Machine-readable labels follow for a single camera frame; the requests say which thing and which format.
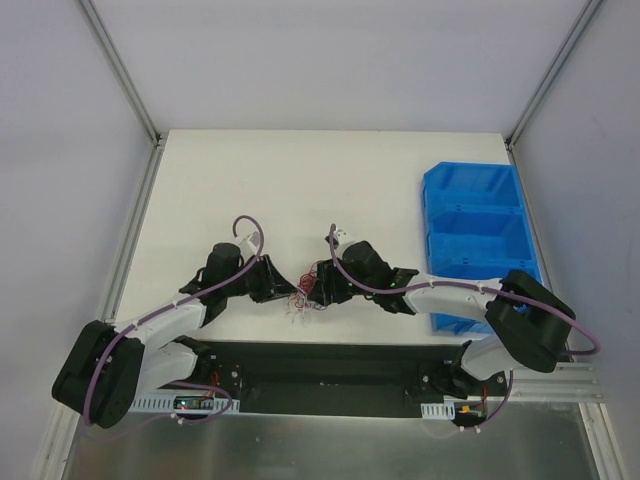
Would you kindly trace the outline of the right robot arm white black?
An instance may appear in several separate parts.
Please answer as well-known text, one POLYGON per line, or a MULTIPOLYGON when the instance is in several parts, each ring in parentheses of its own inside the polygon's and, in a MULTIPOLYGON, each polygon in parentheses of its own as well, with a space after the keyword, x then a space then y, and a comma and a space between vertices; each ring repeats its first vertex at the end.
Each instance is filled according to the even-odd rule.
POLYGON ((511 270, 502 279, 464 282, 391 267, 367 241, 351 242, 322 261, 309 298, 321 305, 363 296, 393 314, 444 314, 484 322, 491 335, 463 343, 454 359, 429 373, 431 386, 465 399, 497 373, 518 366, 555 370, 575 313, 534 277, 511 270))

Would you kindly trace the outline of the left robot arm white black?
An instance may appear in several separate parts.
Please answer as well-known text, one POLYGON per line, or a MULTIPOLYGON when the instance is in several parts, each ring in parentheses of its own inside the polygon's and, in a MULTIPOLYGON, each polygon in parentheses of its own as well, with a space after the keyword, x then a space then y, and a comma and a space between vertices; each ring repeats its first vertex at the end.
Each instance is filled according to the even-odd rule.
POLYGON ((206 264, 158 311, 130 322, 86 324, 58 373, 52 397, 103 429, 115 426, 132 403, 176 381, 188 388, 218 386, 212 352, 192 333, 215 320, 233 297, 265 303, 295 286, 270 257, 244 257, 218 243, 206 264))

